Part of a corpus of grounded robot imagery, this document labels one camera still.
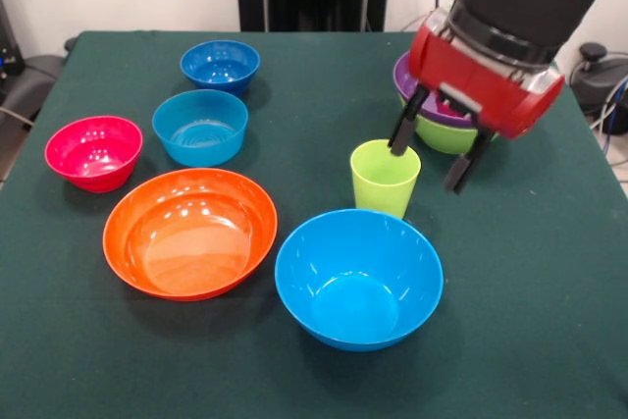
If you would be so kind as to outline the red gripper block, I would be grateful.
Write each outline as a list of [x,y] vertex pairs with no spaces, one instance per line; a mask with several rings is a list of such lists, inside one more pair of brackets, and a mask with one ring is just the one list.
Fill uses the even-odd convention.
[[470,149],[457,157],[445,177],[445,190],[455,194],[466,186],[496,133],[507,138],[526,133],[550,108],[565,83],[552,66],[526,72],[474,50],[448,25],[444,9],[430,13],[419,27],[408,66],[420,84],[407,100],[389,140],[392,155],[404,154],[430,90],[459,101],[462,110],[474,114],[486,128],[478,129]]

